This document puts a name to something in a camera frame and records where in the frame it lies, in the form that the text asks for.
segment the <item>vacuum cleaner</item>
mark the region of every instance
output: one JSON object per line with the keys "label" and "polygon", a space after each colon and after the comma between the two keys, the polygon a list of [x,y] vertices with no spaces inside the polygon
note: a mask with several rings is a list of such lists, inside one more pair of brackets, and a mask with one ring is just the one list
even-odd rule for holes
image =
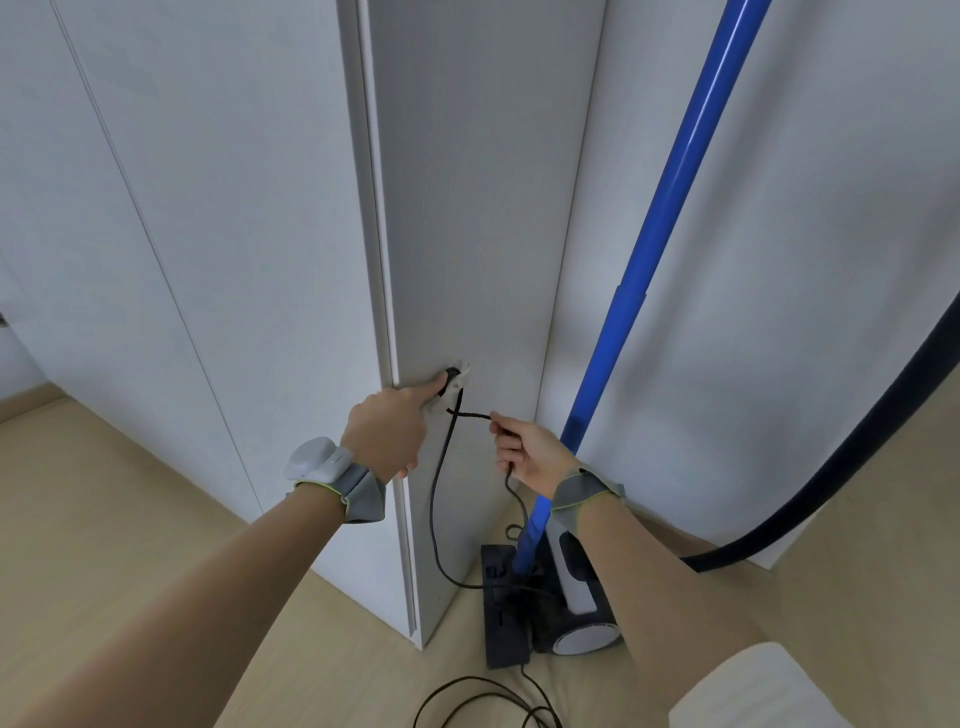
{"label": "vacuum cleaner", "polygon": [[[710,45],[622,281],[616,288],[561,441],[576,453],[603,394],[687,193],[770,0],[730,0]],[[734,542],[684,558],[695,571],[750,558],[800,525],[846,484],[960,361],[960,295],[863,421],[773,516]],[[462,388],[459,370],[451,369]],[[620,630],[576,537],[537,503],[516,547],[480,549],[487,667],[525,665],[531,652],[577,655],[608,647]]]}

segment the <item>hand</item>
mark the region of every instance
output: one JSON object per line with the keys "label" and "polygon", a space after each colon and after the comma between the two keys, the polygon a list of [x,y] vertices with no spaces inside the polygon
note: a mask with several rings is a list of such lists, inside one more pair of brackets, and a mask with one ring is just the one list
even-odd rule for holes
{"label": "hand", "polygon": [[444,388],[446,372],[419,387],[385,389],[350,410],[340,445],[353,453],[354,462],[371,469],[381,482],[417,466],[417,452],[426,435],[420,410]]}
{"label": "hand", "polygon": [[550,430],[496,412],[490,418],[497,469],[505,473],[513,463],[516,476],[541,496],[552,500],[560,481],[583,465]]}

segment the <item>finger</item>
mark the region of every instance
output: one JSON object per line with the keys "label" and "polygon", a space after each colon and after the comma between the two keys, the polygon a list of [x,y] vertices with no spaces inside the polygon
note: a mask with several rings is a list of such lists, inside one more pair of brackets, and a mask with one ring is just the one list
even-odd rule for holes
{"label": "finger", "polygon": [[527,453],[518,449],[500,449],[496,451],[496,459],[506,460],[508,463],[514,463],[515,465],[522,464],[527,457]]}
{"label": "finger", "polygon": [[446,384],[446,371],[440,372],[426,384],[420,384],[416,387],[407,387],[403,390],[405,394],[410,395],[417,404],[427,404],[437,396],[437,393],[444,388]]}
{"label": "finger", "polygon": [[513,417],[505,417],[499,412],[490,413],[491,422],[495,422],[500,425],[503,429],[510,430],[515,432],[518,435],[523,435],[524,430],[528,429],[533,423],[524,422],[523,420],[517,420]]}
{"label": "finger", "polygon": [[499,434],[493,438],[498,449],[523,449],[523,441],[515,435]]}

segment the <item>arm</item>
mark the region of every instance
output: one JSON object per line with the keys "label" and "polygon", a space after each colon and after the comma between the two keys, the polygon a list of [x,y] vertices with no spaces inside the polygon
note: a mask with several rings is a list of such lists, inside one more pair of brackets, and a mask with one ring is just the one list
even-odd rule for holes
{"label": "arm", "polygon": [[[445,380],[368,397],[350,411],[341,444],[381,481],[406,474],[425,433],[420,407]],[[344,510],[324,487],[296,488],[14,725],[212,726]]]}
{"label": "arm", "polygon": [[[497,467],[553,499],[583,465],[548,430],[492,413]],[[765,642],[758,626],[671,554],[613,494],[581,506],[578,535],[630,649],[639,678],[667,706],[728,658]]]}

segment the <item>forearm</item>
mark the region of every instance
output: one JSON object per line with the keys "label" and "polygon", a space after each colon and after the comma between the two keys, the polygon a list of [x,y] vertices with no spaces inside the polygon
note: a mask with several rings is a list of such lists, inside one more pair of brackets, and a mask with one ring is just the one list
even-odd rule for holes
{"label": "forearm", "polygon": [[300,486],[15,725],[212,726],[283,605],[343,521],[336,494]]}
{"label": "forearm", "polygon": [[639,677],[666,706],[762,630],[655,539],[613,494],[587,501],[578,536],[616,615]]}

